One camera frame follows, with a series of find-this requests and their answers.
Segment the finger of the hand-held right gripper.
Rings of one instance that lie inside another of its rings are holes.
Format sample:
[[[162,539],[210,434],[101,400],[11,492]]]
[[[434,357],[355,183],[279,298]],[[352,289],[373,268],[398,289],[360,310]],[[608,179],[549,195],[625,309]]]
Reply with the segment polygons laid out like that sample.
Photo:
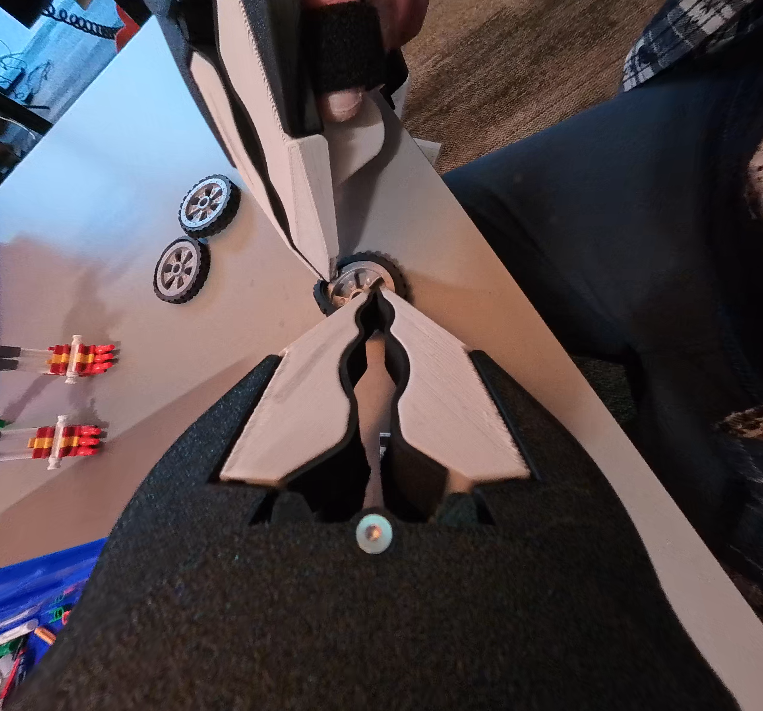
[[[287,135],[243,0],[216,0],[216,12],[221,62],[253,120],[291,240],[319,277],[332,277],[339,246],[327,140],[322,134]]]
[[[234,106],[227,95],[223,79],[217,72],[217,69],[212,62],[196,52],[190,60],[190,72],[207,111],[210,113],[215,124],[217,133],[220,135],[230,162],[241,175],[248,191],[251,192],[254,200],[257,201],[264,212],[265,217],[291,252],[308,266],[316,276],[323,277],[318,267],[312,265],[306,256],[299,252],[296,245],[290,240],[286,229],[278,222],[275,208],[271,201],[271,190],[267,183],[266,172],[256,169],[253,162],[253,151],[246,148],[243,136],[236,123]]]

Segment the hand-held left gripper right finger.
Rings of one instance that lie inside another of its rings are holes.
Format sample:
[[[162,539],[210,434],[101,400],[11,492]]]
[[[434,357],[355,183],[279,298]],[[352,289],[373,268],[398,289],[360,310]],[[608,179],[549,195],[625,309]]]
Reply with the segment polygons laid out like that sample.
[[[395,384],[381,459],[386,507],[426,523],[450,494],[528,480],[530,467],[470,350],[387,289],[377,292],[377,311]]]

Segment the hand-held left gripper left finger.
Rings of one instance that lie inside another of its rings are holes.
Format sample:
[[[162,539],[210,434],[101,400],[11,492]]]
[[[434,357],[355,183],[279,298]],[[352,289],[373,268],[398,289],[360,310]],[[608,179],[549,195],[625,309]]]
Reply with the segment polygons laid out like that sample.
[[[378,507],[378,447],[361,435],[357,383],[377,331],[378,290],[360,293],[279,355],[219,480],[301,496],[324,522]]]

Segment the colourful construction toy model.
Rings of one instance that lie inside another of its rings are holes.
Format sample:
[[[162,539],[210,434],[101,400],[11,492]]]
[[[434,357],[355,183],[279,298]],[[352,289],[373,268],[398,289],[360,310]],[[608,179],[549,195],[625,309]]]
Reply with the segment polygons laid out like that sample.
[[[22,426],[18,419],[28,405],[35,400],[56,379],[52,373],[53,352],[34,350],[18,346],[2,345],[1,369],[2,389],[5,377],[10,373],[21,375],[30,384],[24,391],[18,385],[11,386],[16,396],[5,401],[2,408],[2,464],[34,458],[38,426]]]

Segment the blue plastic parts bin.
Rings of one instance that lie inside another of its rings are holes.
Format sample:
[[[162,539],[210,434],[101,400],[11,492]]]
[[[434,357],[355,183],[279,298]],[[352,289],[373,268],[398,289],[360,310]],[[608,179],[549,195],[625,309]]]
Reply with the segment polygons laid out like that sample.
[[[56,591],[75,585],[81,597],[106,542],[107,538],[101,538],[2,567],[1,634],[2,621],[20,614]]]

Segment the pile of colourful toy pieces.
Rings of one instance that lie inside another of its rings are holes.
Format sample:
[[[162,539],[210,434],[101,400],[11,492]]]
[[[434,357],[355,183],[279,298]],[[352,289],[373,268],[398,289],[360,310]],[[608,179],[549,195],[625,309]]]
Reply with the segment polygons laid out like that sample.
[[[2,621],[2,708],[52,648],[79,597],[78,587],[71,585]]]

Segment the orange plastic bin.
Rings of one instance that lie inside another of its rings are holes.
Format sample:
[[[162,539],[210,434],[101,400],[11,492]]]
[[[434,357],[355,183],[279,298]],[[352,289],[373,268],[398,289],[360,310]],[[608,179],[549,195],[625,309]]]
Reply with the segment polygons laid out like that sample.
[[[122,22],[122,26],[114,34],[115,49],[116,53],[119,54],[138,33],[140,25],[119,4],[115,8],[118,18]]]

